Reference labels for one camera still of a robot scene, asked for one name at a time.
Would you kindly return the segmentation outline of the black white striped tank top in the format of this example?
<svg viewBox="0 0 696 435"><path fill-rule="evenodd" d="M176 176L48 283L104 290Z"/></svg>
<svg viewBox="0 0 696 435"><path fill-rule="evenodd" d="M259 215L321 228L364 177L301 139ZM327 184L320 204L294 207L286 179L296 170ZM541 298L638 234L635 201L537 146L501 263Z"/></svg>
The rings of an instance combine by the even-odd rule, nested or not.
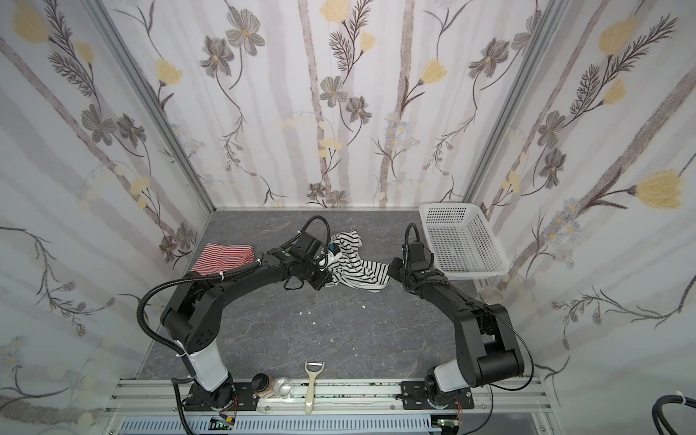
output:
<svg viewBox="0 0 696 435"><path fill-rule="evenodd" d="M347 286L369 292L386 288L391 277L385 263L364 260L359 250L363 246L356 231L339 232L331 237L328 248L328 271L331 277L327 287Z"/></svg>

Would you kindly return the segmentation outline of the red white striped tank top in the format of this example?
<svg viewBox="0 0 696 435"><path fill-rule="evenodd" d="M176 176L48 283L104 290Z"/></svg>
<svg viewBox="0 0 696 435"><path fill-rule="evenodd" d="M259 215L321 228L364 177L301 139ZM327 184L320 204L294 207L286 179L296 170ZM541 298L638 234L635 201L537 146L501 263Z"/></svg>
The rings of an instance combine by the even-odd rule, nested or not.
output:
<svg viewBox="0 0 696 435"><path fill-rule="evenodd" d="M253 246L206 244L191 270L202 276L218 275L254 261Z"/></svg>

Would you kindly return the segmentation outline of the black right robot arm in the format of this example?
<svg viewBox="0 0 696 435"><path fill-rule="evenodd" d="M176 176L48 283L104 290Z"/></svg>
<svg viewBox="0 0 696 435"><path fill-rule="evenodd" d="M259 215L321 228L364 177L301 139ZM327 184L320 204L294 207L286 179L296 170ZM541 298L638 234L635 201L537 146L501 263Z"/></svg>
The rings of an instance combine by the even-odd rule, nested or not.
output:
<svg viewBox="0 0 696 435"><path fill-rule="evenodd" d="M438 308L453 325L454 358L429 369L424 381L431 405L445 406L471 387L525 372L518 337L501 304L484 304L463 295L439 270L410 273L398 257L388 266L388 275L406 292Z"/></svg>

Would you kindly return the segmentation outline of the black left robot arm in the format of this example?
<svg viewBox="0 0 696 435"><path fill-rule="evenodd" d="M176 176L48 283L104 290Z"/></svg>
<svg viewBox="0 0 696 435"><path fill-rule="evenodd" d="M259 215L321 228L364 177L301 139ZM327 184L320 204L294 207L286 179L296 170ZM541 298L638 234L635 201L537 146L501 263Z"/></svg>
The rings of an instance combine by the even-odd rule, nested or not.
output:
<svg viewBox="0 0 696 435"><path fill-rule="evenodd" d="M325 253L297 257L287 250L272 250L246 266L212 275L191 272L175 284L161 325L193 380L192 399L185 404L223 411L237 400L235 380L219 344L236 302L281 284L289 291L304 285L318 290L330 280L327 263Z"/></svg>

